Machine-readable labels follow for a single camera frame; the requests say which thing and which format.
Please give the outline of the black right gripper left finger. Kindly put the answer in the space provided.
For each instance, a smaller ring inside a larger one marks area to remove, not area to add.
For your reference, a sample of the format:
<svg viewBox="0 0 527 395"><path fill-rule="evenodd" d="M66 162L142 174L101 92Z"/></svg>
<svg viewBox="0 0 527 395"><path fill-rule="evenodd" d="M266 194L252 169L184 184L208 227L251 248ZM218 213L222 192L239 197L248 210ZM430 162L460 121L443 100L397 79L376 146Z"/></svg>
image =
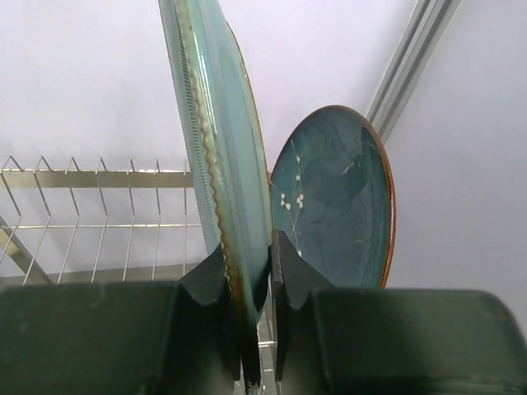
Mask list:
<svg viewBox="0 0 527 395"><path fill-rule="evenodd" d="M239 377L220 251L178 281L2 290L4 394L230 394Z"/></svg>

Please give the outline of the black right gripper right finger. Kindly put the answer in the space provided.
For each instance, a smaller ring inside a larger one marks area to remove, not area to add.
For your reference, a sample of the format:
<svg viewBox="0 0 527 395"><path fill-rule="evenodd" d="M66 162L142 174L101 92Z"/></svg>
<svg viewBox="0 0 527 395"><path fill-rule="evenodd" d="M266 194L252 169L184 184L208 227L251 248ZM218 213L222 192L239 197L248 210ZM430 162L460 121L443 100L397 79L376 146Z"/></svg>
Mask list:
<svg viewBox="0 0 527 395"><path fill-rule="evenodd" d="M526 341L481 290L332 285L273 236L275 379L283 394L523 394Z"/></svg>

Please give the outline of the dark teal floral plate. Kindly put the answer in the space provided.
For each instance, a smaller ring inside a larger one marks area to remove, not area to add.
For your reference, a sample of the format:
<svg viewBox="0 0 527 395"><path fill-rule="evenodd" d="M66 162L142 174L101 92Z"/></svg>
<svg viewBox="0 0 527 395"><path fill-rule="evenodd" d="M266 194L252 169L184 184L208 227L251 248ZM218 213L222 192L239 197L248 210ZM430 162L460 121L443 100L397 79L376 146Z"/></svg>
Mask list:
<svg viewBox="0 0 527 395"><path fill-rule="evenodd" d="M394 253L395 187L371 123L344 105L306 116L270 178L273 226L336 286L385 287Z"/></svg>

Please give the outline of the light teal plate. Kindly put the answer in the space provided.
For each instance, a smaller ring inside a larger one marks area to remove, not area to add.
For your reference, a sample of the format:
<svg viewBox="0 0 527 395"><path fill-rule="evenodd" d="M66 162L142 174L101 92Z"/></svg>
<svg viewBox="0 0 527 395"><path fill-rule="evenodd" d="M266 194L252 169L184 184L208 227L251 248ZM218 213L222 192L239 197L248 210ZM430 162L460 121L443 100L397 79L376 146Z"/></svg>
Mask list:
<svg viewBox="0 0 527 395"><path fill-rule="evenodd" d="M204 239L222 252L245 391L259 394L257 325L273 225L254 94L219 2L162 1L159 9Z"/></svg>

